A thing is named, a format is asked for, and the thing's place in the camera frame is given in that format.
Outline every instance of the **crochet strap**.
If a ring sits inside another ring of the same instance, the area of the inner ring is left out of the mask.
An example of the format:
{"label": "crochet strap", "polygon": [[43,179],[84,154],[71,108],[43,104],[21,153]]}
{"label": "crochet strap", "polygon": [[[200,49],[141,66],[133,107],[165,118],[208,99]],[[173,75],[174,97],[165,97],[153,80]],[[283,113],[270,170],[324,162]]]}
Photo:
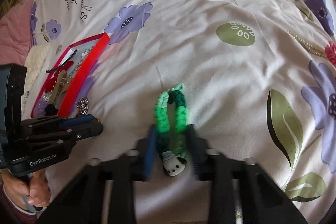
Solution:
{"label": "crochet strap", "polygon": [[157,130],[159,133],[170,131],[169,119],[167,114],[168,104],[175,102],[175,129],[176,132],[183,132],[187,127],[187,108],[184,95],[183,84],[178,84],[176,87],[166,90],[161,93],[157,99],[155,106],[155,119],[157,121]]}

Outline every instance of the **purple flower print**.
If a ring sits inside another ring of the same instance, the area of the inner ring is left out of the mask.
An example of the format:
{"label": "purple flower print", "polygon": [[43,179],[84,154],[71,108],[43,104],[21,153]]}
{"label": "purple flower print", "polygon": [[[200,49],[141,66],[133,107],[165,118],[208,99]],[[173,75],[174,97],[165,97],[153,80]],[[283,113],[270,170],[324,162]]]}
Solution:
{"label": "purple flower print", "polygon": [[335,29],[334,22],[329,10],[326,7],[326,0],[305,0],[304,2],[320,21],[328,35],[333,36],[333,31]]}
{"label": "purple flower print", "polygon": [[336,79],[325,64],[318,66],[311,60],[309,71],[319,87],[302,87],[301,95],[310,104],[315,129],[324,128],[322,137],[322,162],[336,173]]}
{"label": "purple flower print", "polygon": [[35,16],[36,7],[36,2],[34,2],[30,10],[30,27],[32,32],[35,32],[36,22],[38,20],[38,18]]}
{"label": "purple flower print", "polygon": [[51,40],[56,39],[61,32],[61,25],[58,24],[57,21],[53,19],[47,22],[47,24],[45,25],[45,28]]}
{"label": "purple flower print", "polygon": [[140,30],[145,21],[151,15],[148,13],[153,5],[148,2],[137,8],[137,5],[131,5],[129,7],[122,7],[119,11],[119,17],[114,17],[110,20],[108,26],[104,32],[113,33],[110,37],[109,44],[119,43],[123,40],[129,32]]}

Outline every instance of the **hair accessory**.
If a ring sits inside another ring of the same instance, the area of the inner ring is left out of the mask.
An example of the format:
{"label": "hair accessory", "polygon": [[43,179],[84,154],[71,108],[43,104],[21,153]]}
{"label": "hair accessory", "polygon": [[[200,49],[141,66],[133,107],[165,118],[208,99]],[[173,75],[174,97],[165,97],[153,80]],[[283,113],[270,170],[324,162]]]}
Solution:
{"label": "hair accessory", "polygon": [[75,81],[70,85],[63,98],[62,104],[57,114],[59,117],[68,117],[70,115],[71,109],[74,103],[77,101],[77,95],[80,92],[85,79],[88,77],[91,69],[95,66],[99,56],[102,54],[106,48],[106,45],[110,41],[110,37],[107,35],[107,33],[98,36],[100,37],[99,41],[92,48],[90,54],[86,56],[85,60],[83,60],[83,64],[79,69],[80,73],[75,74],[73,78]]}
{"label": "hair accessory", "polygon": [[[157,99],[155,119],[157,122],[157,151],[162,157],[166,175],[181,173],[186,165],[185,135],[188,111],[182,91],[183,84],[163,92]],[[167,114],[168,104],[175,102],[175,131],[171,132]]]}
{"label": "hair accessory", "polygon": [[77,51],[78,50],[75,50],[63,63],[61,63],[60,65],[58,65],[56,68],[52,68],[52,69],[46,70],[45,72],[46,73],[50,73],[50,72],[56,71],[59,68],[63,67],[68,61],[70,61],[76,55]]}
{"label": "hair accessory", "polygon": [[57,77],[55,88],[51,93],[49,100],[50,104],[55,104],[58,97],[65,91],[67,91],[70,86],[71,79],[67,77],[67,72],[63,70]]}
{"label": "hair accessory", "polygon": [[91,52],[91,50],[93,49],[93,47],[91,47],[88,50],[85,50],[82,53],[82,57],[81,57],[81,61],[76,65],[76,67],[72,70],[72,72],[69,74],[69,77],[72,79],[74,74],[78,71],[79,67],[83,64],[83,61],[85,59],[85,57]]}
{"label": "hair accessory", "polygon": [[44,92],[47,93],[53,91],[56,85],[58,75],[61,73],[61,71],[68,70],[73,64],[74,64],[73,61],[68,61],[63,67],[58,68],[58,70],[53,74],[53,76],[49,80],[46,80],[46,86]]}
{"label": "hair accessory", "polygon": [[81,98],[77,103],[78,114],[86,115],[89,110],[89,100],[88,98]]}

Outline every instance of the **white floral bedsheet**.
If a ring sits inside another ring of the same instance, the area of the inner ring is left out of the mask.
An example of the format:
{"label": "white floral bedsheet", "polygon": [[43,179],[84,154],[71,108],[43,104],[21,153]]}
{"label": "white floral bedsheet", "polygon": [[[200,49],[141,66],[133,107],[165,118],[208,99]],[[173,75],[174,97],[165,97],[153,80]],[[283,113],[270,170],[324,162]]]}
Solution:
{"label": "white floral bedsheet", "polygon": [[[48,168],[53,196],[87,159],[113,159],[144,137],[157,96],[183,82],[199,135],[230,158],[256,158],[318,223],[336,197],[335,18],[333,0],[36,0],[35,43],[50,50],[25,118],[60,45],[111,36],[79,96],[105,130]],[[208,184],[191,164],[173,178],[161,165],[136,184],[138,223],[206,221]]]}

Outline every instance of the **wrinkled fabric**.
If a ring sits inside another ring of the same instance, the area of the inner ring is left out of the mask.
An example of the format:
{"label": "wrinkled fabric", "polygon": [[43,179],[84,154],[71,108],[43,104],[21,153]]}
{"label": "wrinkled fabric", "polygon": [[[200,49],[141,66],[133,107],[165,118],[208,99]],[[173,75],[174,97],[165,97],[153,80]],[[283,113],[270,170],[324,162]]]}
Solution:
{"label": "wrinkled fabric", "polygon": [[[85,85],[85,93],[89,89],[89,113],[99,118],[104,131],[100,136],[77,142],[68,160],[47,169],[53,197],[88,159],[111,160],[134,147],[155,122],[158,96],[177,83],[184,83],[189,123],[211,147],[232,159],[255,158],[287,195],[294,195],[301,188],[307,190],[308,197],[300,196],[300,202],[293,203],[309,224],[317,224],[325,215],[336,198],[336,177],[322,160],[325,140],[318,136],[325,133],[323,103],[331,86],[322,84],[322,78],[315,80],[309,62],[324,63],[333,75],[336,69],[328,60],[305,50],[288,33],[291,31],[319,50],[331,40],[305,0],[36,3],[37,44],[47,43],[40,30],[50,19],[56,20],[62,30],[50,40],[50,51],[27,99],[24,118],[29,117],[46,79],[44,71],[59,58],[55,54],[59,45],[64,50],[105,29],[119,42],[106,46],[92,73],[94,84],[89,79]],[[151,6],[139,10],[139,20],[133,14],[136,6],[140,9],[148,3]],[[332,0],[325,0],[335,23],[336,12],[331,3]],[[313,112],[301,94],[305,86],[312,87],[310,95],[316,94],[312,98],[316,104]],[[275,137],[268,126],[270,94],[278,95],[278,101],[272,102],[274,111],[284,111],[277,121],[273,120],[273,131],[287,133],[283,142],[287,154],[273,141]],[[167,177],[157,156],[150,182],[135,183],[137,223],[207,220],[209,185],[195,180],[188,155],[186,160],[181,174]],[[296,180],[311,174],[312,182],[295,185]]]}
{"label": "wrinkled fabric", "polygon": [[22,0],[0,20],[0,64],[24,65],[33,45],[31,10],[34,0]]}

